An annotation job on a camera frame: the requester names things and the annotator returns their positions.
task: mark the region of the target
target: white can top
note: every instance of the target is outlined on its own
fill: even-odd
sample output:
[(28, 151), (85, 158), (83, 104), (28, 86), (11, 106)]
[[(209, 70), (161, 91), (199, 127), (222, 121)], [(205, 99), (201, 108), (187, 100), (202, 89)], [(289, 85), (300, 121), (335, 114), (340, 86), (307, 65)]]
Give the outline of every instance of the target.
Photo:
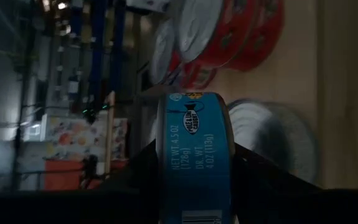
[(157, 118), (154, 118), (149, 134), (149, 144), (150, 142), (154, 141), (156, 135), (157, 135)]
[(127, 0), (127, 6), (147, 9), (155, 12), (166, 12), (171, 0)]
[(154, 85), (160, 83), (167, 74), (174, 45), (173, 22), (168, 20), (161, 24), (155, 33), (154, 52), (150, 65), (150, 81)]
[(244, 101), (229, 110), (234, 142), (251, 151), (257, 144), (256, 135), (273, 114), (255, 102)]
[(311, 131), (284, 106), (240, 100), (229, 105), (234, 142), (313, 182), (318, 159)]
[(178, 22), (178, 43), (184, 61), (196, 59), (212, 38), (224, 0), (187, 0)]

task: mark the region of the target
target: red can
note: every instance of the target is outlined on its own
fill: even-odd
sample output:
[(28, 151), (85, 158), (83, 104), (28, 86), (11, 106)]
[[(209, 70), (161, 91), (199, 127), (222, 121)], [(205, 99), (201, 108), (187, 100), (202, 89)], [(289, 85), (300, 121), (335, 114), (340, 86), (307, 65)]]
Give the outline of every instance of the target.
[(209, 67), (250, 70), (273, 50), (283, 15), (283, 0), (186, 1), (178, 24), (181, 56)]
[(260, 65), (273, 51), (284, 26), (284, 1), (260, 0), (258, 21), (240, 54), (226, 66), (241, 71)]
[(196, 62), (182, 62), (174, 49), (173, 22), (165, 21), (155, 34), (154, 54), (151, 61), (150, 80), (153, 84), (175, 85), (192, 90), (208, 86), (216, 69), (206, 68)]
[(243, 48), (257, 18), (258, 0), (187, 0), (178, 22), (184, 61), (222, 67)]
[(207, 68), (190, 62), (185, 65), (188, 78), (182, 87), (189, 90), (203, 90), (215, 78), (216, 72), (216, 68)]

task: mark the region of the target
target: tuna can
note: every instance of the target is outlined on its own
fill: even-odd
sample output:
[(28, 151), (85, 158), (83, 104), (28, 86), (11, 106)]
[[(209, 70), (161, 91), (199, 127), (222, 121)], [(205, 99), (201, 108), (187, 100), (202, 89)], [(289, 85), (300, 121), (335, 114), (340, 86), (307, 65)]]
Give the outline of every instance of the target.
[(127, 0), (127, 6), (155, 12), (166, 12), (171, 0)]
[(316, 142), (296, 114), (282, 105), (250, 100), (237, 100), (228, 108), (237, 144), (307, 182), (315, 181)]
[(178, 20), (178, 45), (185, 62), (221, 67), (245, 46), (259, 0), (187, 0)]
[(150, 118), (145, 130), (147, 132), (144, 133), (144, 143), (142, 145), (142, 148), (144, 148), (145, 146), (150, 144), (155, 139), (155, 135), (157, 133), (157, 116), (156, 115), (154, 115)]
[(188, 90), (203, 90), (215, 78), (217, 69), (190, 62), (185, 65), (185, 72), (188, 74), (188, 78), (182, 87)]
[(284, 0), (259, 0), (255, 28), (239, 55), (226, 67), (249, 71), (260, 65), (273, 51), (284, 26)]
[(234, 138), (222, 98), (174, 93), (160, 99), (156, 151), (162, 223), (232, 223)]
[(165, 21), (155, 34), (155, 46), (150, 68), (150, 81), (154, 85), (175, 85), (192, 90), (208, 86), (216, 69), (195, 62), (183, 63), (175, 51), (175, 32), (172, 20)]
[(172, 57), (175, 46), (175, 31), (172, 20), (162, 23), (156, 33), (154, 51), (150, 63), (150, 82), (161, 84), (167, 79), (167, 72), (180, 64), (180, 57)]

